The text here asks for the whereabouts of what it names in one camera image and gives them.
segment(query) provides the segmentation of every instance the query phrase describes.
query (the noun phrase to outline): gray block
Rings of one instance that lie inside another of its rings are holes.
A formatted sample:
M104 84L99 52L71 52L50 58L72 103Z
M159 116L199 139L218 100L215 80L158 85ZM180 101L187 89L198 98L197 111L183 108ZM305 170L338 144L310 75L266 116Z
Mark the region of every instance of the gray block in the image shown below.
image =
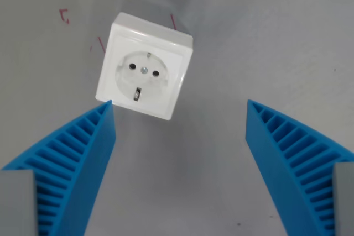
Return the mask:
M0 235L38 235L32 170L0 171Z
M336 236L354 236L354 162L340 162L333 170Z

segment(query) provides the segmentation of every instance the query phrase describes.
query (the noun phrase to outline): red marking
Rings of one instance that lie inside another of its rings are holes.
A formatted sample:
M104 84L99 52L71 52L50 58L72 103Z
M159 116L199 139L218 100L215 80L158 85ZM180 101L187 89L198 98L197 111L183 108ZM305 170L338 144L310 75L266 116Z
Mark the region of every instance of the red marking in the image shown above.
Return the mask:
M105 47L103 46L103 43L102 43L102 41L101 41L101 38L100 38L100 37L98 37L98 40L100 41L100 44L101 44L101 47L102 47L103 53L105 54L105 53L106 53L106 49L105 49Z
M67 8L65 8L65 9L60 9L59 10L59 12L60 12L60 16L61 16L61 20L63 21L63 22L65 22L66 24L69 24L69 19L64 19L64 16L63 16L63 13L64 12L67 12Z
M177 29L176 29L175 20L173 19L173 15L172 15L172 14L171 14L171 20L172 20L172 23L173 23L173 28L175 28L175 30L177 30Z

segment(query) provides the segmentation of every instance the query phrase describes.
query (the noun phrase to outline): socket center screw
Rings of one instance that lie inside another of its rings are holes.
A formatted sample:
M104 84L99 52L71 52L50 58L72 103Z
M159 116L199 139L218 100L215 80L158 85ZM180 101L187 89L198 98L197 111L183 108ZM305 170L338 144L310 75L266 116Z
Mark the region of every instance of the socket center screw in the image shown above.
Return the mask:
M143 74L146 74L146 73L148 72L148 68L143 66L143 67L140 69L140 71L141 71Z

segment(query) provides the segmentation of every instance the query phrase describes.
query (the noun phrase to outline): power socket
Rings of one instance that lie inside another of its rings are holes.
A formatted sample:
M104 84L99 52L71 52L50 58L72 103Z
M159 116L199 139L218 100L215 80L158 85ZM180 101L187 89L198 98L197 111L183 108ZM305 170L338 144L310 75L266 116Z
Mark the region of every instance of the power socket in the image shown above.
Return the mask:
M191 35L120 13L96 99L170 120L192 53Z

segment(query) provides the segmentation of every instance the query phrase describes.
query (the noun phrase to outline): red pen mark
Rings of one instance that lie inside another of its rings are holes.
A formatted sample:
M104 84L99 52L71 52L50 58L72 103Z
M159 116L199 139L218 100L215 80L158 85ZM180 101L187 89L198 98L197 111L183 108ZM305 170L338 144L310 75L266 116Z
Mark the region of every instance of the red pen mark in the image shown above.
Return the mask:
M105 49L105 47L103 46L103 43L102 43L102 41L101 41L101 38L100 38L100 37L98 37L98 40L100 41L100 44L101 44L101 47L102 47L103 53L105 54L105 53L106 53L106 49Z
M65 8L65 9L60 9L59 10L59 12L60 12L60 16L61 16L61 20L63 21L63 22L65 22L66 24L69 24L69 19L64 19L64 16L63 16L63 12L67 12L67 8Z
M173 15L172 15L172 14L171 14L171 20L172 20L172 23L173 23L173 28L175 28L175 30L177 30L177 29L176 29L175 20L173 19Z

